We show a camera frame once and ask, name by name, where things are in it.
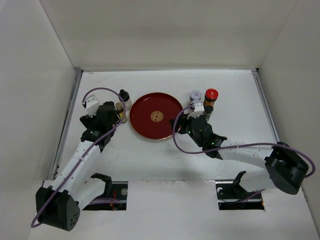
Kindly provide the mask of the small yellow label oil bottle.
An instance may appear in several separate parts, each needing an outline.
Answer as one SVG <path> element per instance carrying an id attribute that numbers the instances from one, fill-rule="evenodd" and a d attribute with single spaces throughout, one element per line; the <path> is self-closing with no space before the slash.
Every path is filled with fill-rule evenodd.
<path id="1" fill-rule="evenodd" d="M 127 116 L 123 107 L 123 104 L 121 102 L 117 102 L 115 104 L 115 110 L 118 114 L 119 119 L 121 120 L 121 122 L 124 124 L 127 122 Z"/>

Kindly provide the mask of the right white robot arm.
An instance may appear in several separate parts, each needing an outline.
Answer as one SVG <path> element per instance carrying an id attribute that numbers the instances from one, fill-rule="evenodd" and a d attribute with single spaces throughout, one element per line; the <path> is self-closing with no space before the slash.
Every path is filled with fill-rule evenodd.
<path id="1" fill-rule="evenodd" d="M 301 154 L 284 142 L 239 143 L 215 134 L 204 116 L 180 116 L 169 120 L 173 133 L 187 134 L 212 159 L 237 161 L 258 168 L 241 170 L 233 180 L 232 192 L 238 198 L 255 190 L 277 188 L 296 195 L 307 177 L 308 164 Z"/>

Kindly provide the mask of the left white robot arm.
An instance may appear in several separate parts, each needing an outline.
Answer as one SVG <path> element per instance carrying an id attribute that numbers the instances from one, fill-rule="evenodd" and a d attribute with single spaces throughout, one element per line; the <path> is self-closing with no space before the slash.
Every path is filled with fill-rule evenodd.
<path id="1" fill-rule="evenodd" d="M 86 172 L 101 155 L 113 137 L 121 120 L 115 104 L 107 101 L 93 114 L 80 118 L 85 127 L 78 147 L 63 171 L 48 187 L 40 187 L 35 194 L 36 215 L 31 227 L 42 224 L 71 231 L 80 212 L 96 197 L 108 199 L 112 195 L 112 179 L 95 173 L 85 182 Z"/>

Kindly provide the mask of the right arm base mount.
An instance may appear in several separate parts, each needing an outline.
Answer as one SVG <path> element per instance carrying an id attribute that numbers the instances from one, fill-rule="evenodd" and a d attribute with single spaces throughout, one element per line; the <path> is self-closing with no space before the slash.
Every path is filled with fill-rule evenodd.
<path id="1" fill-rule="evenodd" d="M 234 180 L 217 180 L 215 182 L 217 204 L 221 211 L 264 210 L 262 190 L 246 191 L 240 186 L 246 171 L 241 171 Z"/>

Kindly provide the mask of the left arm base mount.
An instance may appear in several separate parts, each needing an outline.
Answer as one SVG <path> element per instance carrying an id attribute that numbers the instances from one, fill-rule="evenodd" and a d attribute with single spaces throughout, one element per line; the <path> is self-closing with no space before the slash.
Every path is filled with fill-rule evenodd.
<path id="1" fill-rule="evenodd" d="M 113 181 L 110 176 L 94 173 L 91 180 L 103 183 L 103 193 L 95 197 L 84 211 L 125 211 L 127 209 L 128 181 Z"/>

